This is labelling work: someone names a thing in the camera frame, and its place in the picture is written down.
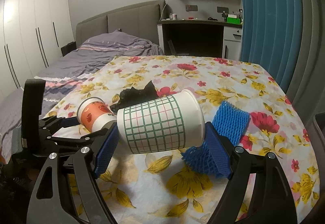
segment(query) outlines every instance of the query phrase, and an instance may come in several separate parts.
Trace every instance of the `white wardrobe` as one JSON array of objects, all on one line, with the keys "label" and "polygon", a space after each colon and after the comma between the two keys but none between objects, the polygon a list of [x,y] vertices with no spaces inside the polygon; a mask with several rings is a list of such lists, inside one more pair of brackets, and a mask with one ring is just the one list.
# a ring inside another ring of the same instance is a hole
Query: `white wardrobe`
[{"label": "white wardrobe", "polygon": [[68,0],[0,0],[0,102],[73,41]]}]

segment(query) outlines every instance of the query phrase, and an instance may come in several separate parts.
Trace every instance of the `metal bolt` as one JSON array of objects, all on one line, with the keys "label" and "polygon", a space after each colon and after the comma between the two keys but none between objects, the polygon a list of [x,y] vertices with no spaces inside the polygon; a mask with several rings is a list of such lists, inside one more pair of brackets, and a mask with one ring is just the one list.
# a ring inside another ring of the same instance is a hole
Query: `metal bolt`
[{"label": "metal bolt", "polygon": [[50,157],[50,159],[55,159],[57,157],[57,154],[56,153],[51,153],[49,157]]},{"label": "metal bolt", "polygon": [[268,153],[268,158],[274,159],[275,158],[275,154],[274,153]]},{"label": "metal bolt", "polygon": [[235,152],[242,154],[244,152],[244,148],[241,146],[236,146],[235,147]]},{"label": "metal bolt", "polygon": [[81,148],[81,152],[83,153],[83,154],[86,154],[87,152],[89,152],[89,147],[83,147],[83,148]]}]

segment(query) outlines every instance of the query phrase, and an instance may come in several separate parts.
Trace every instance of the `blue curtain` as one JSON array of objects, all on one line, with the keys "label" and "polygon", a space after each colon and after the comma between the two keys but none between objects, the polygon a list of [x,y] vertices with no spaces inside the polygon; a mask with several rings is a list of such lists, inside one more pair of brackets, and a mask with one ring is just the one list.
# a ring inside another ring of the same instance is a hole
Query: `blue curtain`
[{"label": "blue curtain", "polygon": [[297,63],[302,0],[243,0],[241,60],[260,64],[287,91]]}]

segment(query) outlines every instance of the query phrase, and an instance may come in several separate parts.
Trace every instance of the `white paper cup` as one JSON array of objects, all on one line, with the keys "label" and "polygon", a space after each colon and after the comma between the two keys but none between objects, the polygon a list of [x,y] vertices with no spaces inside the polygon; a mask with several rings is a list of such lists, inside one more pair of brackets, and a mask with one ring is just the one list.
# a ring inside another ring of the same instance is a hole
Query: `white paper cup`
[{"label": "white paper cup", "polygon": [[89,97],[84,100],[77,110],[77,119],[90,132],[110,128],[111,124],[117,120],[110,108],[99,97]]},{"label": "white paper cup", "polygon": [[117,126],[121,144],[129,154],[199,147],[204,141],[202,109],[187,89],[120,109]]}]

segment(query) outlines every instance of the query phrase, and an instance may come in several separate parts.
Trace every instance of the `gray upholstered headboard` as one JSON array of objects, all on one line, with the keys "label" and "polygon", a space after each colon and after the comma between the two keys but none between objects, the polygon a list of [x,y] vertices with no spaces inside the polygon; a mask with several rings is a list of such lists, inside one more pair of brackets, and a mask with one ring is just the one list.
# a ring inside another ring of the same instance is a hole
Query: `gray upholstered headboard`
[{"label": "gray upholstered headboard", "polygon": [[84,20],[76,27],[77,47],[90,37],[110,33],[119,28],[125,33],[159,44],[157,21],[164,6],[164,0],[143,2]]}]

